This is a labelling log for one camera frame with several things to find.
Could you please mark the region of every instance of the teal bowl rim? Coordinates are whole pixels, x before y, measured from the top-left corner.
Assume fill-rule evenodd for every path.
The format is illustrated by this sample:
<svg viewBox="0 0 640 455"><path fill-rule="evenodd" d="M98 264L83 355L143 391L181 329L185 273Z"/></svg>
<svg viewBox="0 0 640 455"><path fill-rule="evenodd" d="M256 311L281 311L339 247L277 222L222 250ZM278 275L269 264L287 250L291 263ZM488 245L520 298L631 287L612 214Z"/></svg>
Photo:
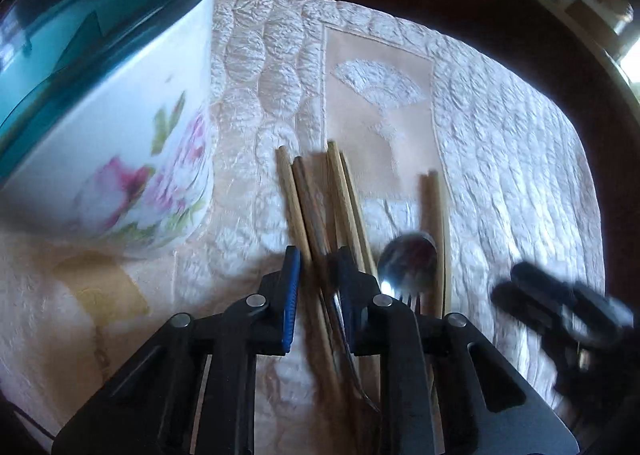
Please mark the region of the teal bowl rim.
<svg viewBox="0 0 640 455"><path fill-rule="evenodd" d="M166 0L162 5L153 6L90 56L60 69L25 96L21 103L30 101L29 110L14 121L10 121L10 114L0 123L0 189L36 145L46 139L81 98L118 65L146 47L201 1ZM19 0L0 3L0 16L11 13L17 2Z"/></svg>

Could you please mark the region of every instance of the floral bowl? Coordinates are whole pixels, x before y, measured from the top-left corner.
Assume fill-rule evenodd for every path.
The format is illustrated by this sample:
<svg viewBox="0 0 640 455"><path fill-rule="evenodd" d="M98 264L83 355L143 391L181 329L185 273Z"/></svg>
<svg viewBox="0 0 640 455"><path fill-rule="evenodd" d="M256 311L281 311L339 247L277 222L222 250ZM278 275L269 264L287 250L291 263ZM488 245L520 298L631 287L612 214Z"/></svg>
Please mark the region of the floral bowl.
<svg viewBox="0 0 640 455"><path fill-rule="evenodd" d="M0 102L2 224L146 257L180 244L203 219L213 188L213 0L140 3L122 8L127 23L110 29L113 7L127 0L64 0L44 22L35 17L35 29L14 31L10 60L0 41L0 93L19 101ZM5 29L11 14L4 10ZM59 20L69 18L65 29ZM34 73L56 46L50 70Z"/></svg>

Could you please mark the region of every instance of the spoon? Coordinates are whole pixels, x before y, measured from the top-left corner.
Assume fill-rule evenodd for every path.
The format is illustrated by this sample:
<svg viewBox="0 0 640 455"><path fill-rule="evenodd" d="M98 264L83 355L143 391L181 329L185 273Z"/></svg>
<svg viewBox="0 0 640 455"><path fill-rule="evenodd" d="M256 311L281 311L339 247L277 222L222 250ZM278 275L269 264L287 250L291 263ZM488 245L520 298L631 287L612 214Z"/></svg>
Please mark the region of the spoon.
<svg viewBox="0 0 640 455"><path fill-rule="evenodd" d="M435 242L428 233L415 231L396 237L378 261L380 291L420 314L420 308L433 300L437 262Z"/></svg>

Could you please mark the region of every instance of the chopstick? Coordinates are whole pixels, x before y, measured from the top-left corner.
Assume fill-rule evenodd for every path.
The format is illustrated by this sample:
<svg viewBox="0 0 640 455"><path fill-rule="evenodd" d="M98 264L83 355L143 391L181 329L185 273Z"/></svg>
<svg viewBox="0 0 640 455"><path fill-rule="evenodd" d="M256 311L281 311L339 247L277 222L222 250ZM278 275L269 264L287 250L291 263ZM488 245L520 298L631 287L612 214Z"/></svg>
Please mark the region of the chopstick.
<svg viewBox="0 0 640 455"><path fill-rule="evenodd" d="M436 268L435 301L431 311L435 317L441 318L451 309L451 280L450 280L450 237L449 237L449 209L447 206L446 186L442 176L436 170L427 176L428 212L431 217L431 235L436 242L438 264Z"/></svg>
<svg viewBox="0 0 640 455"><path fill-rule="evenodd" d="M309 320L309 333L318 341L320 352L316 356L318 362L322 365L320 376L329 398L337 406L344 407L344 396L340 388L337 370L334 366L334 355L331 347L331 338L329 337L328 316L322 306L322 294L316 280L314 265L311 257L311 249L306 236L305 223L302 217L302 209L296 191L296 184L291 170L289 152L286 146L281 146L276 151L276 160L284 192L287 199L287 207L289 208L290 225L293 228L293 235L296 245L300 250L303 265L303 284L301 294L305 300L305 310Z"/></svg>
<svg viewBox="0 0 640 455"><path fill-rule="evenodd" d="M334 181L335 193L337 195L338 214L340 215L339 223L336 223L336 227L342 224L342 229L346 234L347 245L353 255L353 261L359 271L365 270L364 257L362 254L362 247L360 245L360 238L358 235L358 228L356 225L356 219L351 205L351 196L349 193L349 186L347 184L344 169L342 167L342 160L340 159L340 151L337 145L333 141L328 142L327 156L329 158L329 167Z"/></svg>
<svg viewBox="0 0 640 455"><path fill-rule="evenodd" d="M351 168L347 157L338 150L335 142L327 143L327 155L330 167L330 184L334 188L334 211L336 215L336 231L343 229L347 235L347 243L359 271L378 278L371 247L367 239L366 227L358 199ZM380 398L380 361L375 357L356 359L356 365L364 390L369 396Z"/></svg>
<svg viewBox="0 0 640 455"><path fill-rule="evenodd" d="M290 166L288 156L286 148L282 147L278 151L278 165L280 170L284 172L283 185L296 240L302 244L303 248L305 248L305 241L308 246L302 252L303 261L306 265L311 265L311 272L316 273L313 278L316 283L315 298L316 301L321 302L325 318L324 324L318 321L316 327L322 328L330 341L334 355L326 351L324 359L332 359L333 361L333 366L330 366L329 370L335 372L340 381L333 382L332 388L334 393L341 392L338 402L344 403L344 408L348 411L346 421L340 420L343 423L347 421L350 423L358 452L368 453L370 449L368 449L367 443L372 439L371 428L376 428L380 411L364 392L354 366L353 356L347 348L339 298L329 280L326 255L329 254L330 247L318 203L314 198L316 192L314 180L306 169L302 158L295 158L293 166ZM293 183L287 172L291 173Z"/></svg>
<svg viewBox="0 0 640 455"><path fill-rule="evenodd" d="M360 239L360 248L362 251L362 260L364 261L364 272L369 275L373 275L378 279L378 267L373 255L371 254L371 246L369 239L367 239L367 228L365 227L364 218L362 216L362 208L360 207L360 199L358 198L358 190L356 188L355 180L351 175L351 166L347 159L347 156L343 152L340 152L340 159L342 160L342 168L346 177L347 188L349 190L349 199L351 200L351 208L353 209L353 216L356 221L356 230L358 232L358 238Z"/></svg>

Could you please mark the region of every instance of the table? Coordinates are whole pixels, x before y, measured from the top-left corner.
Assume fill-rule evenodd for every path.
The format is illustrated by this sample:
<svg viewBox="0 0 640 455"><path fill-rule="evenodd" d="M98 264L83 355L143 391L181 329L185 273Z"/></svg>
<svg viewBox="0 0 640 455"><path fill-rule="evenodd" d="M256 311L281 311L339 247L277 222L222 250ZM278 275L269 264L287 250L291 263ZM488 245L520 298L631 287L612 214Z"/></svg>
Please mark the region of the table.
<svg viewBox="0 0 640 455"><path fill-rule="evenodd" d="M537 338L494 310L488 295L521 258L604 290L600 213L574 128L548 98L468 45L332 0L216 0L214 203L173 255L87 258L63 244L0 235L0 381L9 400L55 433L174 312L220 312L279 268L292 239L274 150L308 156L324 147L330 31L431 64L426 98L449 191L452 310L554 404L554 371ZM367 196L363 207L374 256L420 226L411 197ZM98 321L76 291L78 276L86 281L92 269L111 306ZM298 322L290 355L258 361L257 453L340 451L305 349Z"/></svg>

